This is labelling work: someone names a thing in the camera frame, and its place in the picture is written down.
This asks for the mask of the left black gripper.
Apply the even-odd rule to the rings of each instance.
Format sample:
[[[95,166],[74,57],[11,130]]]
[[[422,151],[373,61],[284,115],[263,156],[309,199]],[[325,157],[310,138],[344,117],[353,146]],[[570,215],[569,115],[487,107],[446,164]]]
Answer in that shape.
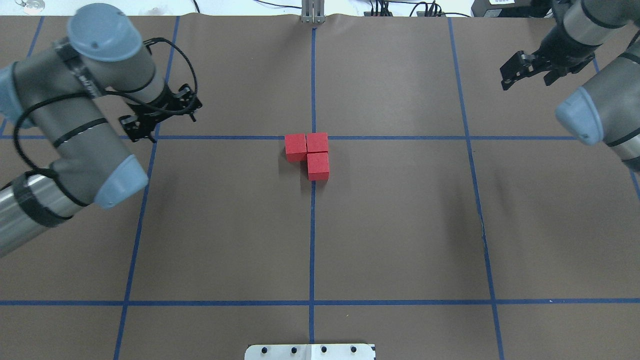
[[[149,140],[157,143],[153,137],[159,123],[173,116],[189,116],[193,123],[197,122],[196,112],[202,108],[197,92],[189,84],[183,84],[178,92],[173,92],[167,84],[160,95],[153,101],[143,104],[141,100],[126,100],[133,115],[119,117],[119,125],[131,142]]]

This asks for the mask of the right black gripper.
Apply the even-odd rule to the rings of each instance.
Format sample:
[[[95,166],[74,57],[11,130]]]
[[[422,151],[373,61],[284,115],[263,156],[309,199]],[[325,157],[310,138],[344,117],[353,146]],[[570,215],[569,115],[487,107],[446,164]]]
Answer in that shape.
[[[556,25],[542,39],[538,50],[527,54],[520,50],[500,67],[503,91],[508,91],[519,80],[547,72],[543,80],[551,86],[558,79],[580,73],[594,61],[588,58],[598,45],[583,44],[573,39],[564,25]]]

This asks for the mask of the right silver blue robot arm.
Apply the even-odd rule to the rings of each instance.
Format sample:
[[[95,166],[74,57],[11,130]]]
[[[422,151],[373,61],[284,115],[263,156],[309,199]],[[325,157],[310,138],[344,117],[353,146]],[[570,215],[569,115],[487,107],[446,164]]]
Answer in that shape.
[[[639,25],[637,0],[551,0],[555,25],[533,53],[517,51],[500,67],[507,91],[519,80],[542,73],[552,85],[576,75],[598,48],[629,24]],[[599,142],[633,173],[640,170],[640,53],[633,41],[596,75],[560,103],[555,117],[585,145]]]

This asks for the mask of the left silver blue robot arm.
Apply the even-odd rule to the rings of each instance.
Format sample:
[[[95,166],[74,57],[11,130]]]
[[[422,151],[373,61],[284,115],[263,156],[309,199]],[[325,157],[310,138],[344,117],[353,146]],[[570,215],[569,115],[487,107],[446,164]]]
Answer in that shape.
[[[201,109],[199,84],[170,89],[151,47],[174,43],[142,39],[120,9],[106,3],[80,7],[66,36],[50,48],[1,70],[1,114],[28,170],[1,189],[1,255],[66,223],[83,208],[119,205],[149,182],[96,105],[122,98],[131,110],[119,117],[131,142],[153,141],[158,124]]]

